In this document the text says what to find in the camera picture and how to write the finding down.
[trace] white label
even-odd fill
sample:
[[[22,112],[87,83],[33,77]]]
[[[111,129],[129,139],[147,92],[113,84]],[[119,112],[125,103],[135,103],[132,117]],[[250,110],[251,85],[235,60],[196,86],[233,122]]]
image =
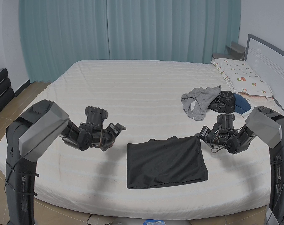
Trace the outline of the white label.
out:
[[[206,127],[205,129],[204,129],[204,132],[202,133],[202,137],[206,134],[206,132],[207,132],[207,130],[208,130],[208,127]]]
[[[111,128],[111,129],[113,129],[113,131],[114,131],[115,133],[118,133],[118,130],[117,130],[117,129],[115,129],[115,127],[114,127],[114,125],[113,125],[113,124],[110,124],[110,128]]]

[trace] robotic arm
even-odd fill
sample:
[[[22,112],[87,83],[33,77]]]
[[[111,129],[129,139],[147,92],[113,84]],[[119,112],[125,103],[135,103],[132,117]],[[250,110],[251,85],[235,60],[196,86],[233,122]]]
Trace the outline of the robotic arm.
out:
[[[65,144],[84,151],[89,147],[106,151],[126,128],[110,123],[103,129],[108,112],[87,107],[87,121],[77,127],[56,103],[42,100],[22,113],[6,129],[7,156],[5,189],[10,221],[8,225],[33,225],[36,163],[60,136]]]
[[[197,136],[212,152],[222,148],[231,154],[245,151],[256,136],[269,146],[271,194],[264,225],[284,225],[284,116],[267,107],[255,107],[240,131],[234,129],[234,119],[234,114],[221,114],[212,130],[204,126]]]

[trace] white wall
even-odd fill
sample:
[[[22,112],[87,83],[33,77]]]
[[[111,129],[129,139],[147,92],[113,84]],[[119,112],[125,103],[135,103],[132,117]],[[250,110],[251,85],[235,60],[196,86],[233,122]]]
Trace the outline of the white wall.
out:
[[[284,0],[241,0],[238,43],[251,33],[284,51]]]
[[[0,0],[0,68],[7,68],[16,91],[29,80],[19,32],[19,0]]]

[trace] teal curtain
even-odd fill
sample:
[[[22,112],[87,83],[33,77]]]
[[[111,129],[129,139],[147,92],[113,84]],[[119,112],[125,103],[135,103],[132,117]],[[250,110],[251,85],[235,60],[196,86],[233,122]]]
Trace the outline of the teal curtain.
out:
[[[209,63],[238,41],[241,0],[20,0],[31,81],[89,59]]]

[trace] pillow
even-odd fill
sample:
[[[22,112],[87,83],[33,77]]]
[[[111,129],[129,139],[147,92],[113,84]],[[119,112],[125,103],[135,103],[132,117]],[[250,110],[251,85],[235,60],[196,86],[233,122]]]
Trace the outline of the pillow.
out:
[[[272,97],[270,87],[254,73],[246,61],[219,58],[211,63],[219,70],[233,93]]]

